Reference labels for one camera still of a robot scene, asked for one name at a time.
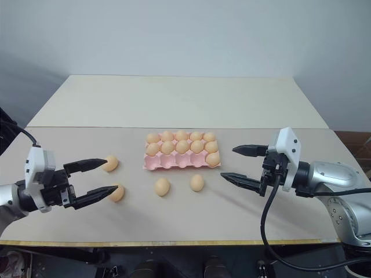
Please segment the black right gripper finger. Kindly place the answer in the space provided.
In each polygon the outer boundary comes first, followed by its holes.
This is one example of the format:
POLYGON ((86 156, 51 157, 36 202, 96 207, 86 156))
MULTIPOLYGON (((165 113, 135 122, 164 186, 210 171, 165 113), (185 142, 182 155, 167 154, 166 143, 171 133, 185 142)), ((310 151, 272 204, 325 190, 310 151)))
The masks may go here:
POLYGON ((227 173, 223 172, 220 175, 228 182, 234 184, 237 187, 254 191, 258 193, 261 197, 265 197, 265 189, 261 186, 261 182, 248 178, 245 175, 238 173, 227 173))
POLYGON ((240 145, 232 149, 233 152, 249 157, 265 157, 268 145, 240 145))

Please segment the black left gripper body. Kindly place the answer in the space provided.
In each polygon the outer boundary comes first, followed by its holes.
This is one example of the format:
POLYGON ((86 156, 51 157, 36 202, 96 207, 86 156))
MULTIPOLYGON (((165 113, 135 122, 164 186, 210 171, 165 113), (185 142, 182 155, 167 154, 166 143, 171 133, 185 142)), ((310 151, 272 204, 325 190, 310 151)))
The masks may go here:
POLYGON ((36 182, 43 185, 41 196, 47 206, 64 206, 65 208, 76 206, 77 197, 74 187, 70 185, 68 178, 70 174, 67 170, 38 172, 36 182))

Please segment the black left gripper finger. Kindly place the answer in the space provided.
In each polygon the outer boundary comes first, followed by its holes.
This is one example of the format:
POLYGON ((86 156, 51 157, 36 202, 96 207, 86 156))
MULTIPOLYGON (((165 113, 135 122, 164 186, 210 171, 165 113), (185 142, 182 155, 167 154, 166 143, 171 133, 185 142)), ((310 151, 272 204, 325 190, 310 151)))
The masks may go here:
POLYGON ((112 194, 118 188, 117 185, 103 186, 92 191, 87 192, 87 194, 77 197, 74 201, 74 209, 81 209, 83 207, 89 206, 91 204, 97 203, 104 199, 105 197, 112 194))
POLYGON ((107 163, 106 159, 84 159, 84 160, 79 160, 76 162, 71 162, 63 165, 63 168, 67 174, 68 177, 71 176, 72 173, 76 172, 86 172, 90 170, 94 170, 104 164, 107 163))

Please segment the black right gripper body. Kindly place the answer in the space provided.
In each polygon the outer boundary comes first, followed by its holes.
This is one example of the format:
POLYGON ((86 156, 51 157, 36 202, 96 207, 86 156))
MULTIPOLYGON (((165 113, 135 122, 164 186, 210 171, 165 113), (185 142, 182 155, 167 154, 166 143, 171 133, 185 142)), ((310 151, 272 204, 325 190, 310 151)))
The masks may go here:
POLYGON ((275 151, 266 151, 263 160, 263 172, 260 179, 259 195, 265 197, 268 186, 274 186, 279 178, 278 185, 283 186, 286 181, 289 160, 285 154, 275 151))

